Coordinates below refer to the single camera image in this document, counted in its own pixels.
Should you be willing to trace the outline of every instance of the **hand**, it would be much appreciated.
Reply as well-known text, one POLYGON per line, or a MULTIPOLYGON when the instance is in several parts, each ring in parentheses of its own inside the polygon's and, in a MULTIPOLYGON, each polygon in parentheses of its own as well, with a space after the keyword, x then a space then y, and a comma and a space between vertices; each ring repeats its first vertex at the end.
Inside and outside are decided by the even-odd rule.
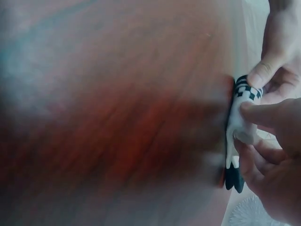
POLYGON ((241 175, 275 220, 301 225, 301 98, 275 105, 241 105, 243 117, 270 128, 282 149, 258 139, 235 140, 241 175))
POLYGON ((301 1, 269 1, 262 60, 248 76, 251 86, 264 88, 262 104, 292 97, 301 81, 301 1))

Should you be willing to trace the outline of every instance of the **wood grain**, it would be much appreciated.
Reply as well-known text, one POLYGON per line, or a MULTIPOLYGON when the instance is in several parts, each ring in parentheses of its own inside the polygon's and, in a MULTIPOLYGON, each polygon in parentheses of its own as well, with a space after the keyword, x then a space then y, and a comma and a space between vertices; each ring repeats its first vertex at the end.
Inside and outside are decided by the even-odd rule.
POLYGON ((228 1, 0 7, 1 225, 221 223, 228 1))

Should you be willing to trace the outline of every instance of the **checkered pattern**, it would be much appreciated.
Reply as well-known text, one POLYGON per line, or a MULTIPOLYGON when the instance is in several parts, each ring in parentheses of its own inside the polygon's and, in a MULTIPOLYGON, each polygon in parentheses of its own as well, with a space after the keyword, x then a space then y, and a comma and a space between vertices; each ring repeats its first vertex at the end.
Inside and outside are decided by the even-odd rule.
POLYGON ((247 76, 244 75, 237 80, 235 84, 234 95, 236 97, 242 97, 244 93, 248 92, 251 100, 254 101, 255 99, 261 99, 263 95, 263 89, 255 89, 249 86, 246 77, 247 76))
POLYGON ((227 125, 228 130, 226 132, 228 143, 227 143, 227 157, 226 157, 226 169, 225 169, 225 185, 228 190, 234 187, 238 193, 241 193, 245 182, 241 177, 239 171, 239 156, 233 145, 232 126, 235 125, 233 122, 235 122, 236 120, 238 121, 240 120, 239 115, 236 115, 239 114, 237 109, 239 108, 238 103, 248 101, 248 99, 252 103, 258 103, 262 98, 263 89, 255 89, 249 86, 247 82, 247 75, 244 75, 237 79, 233 91, 234 93, 233 93, 233 99, 231 104, 231 108, 233 109, 229 112, 229 121, 227 125))

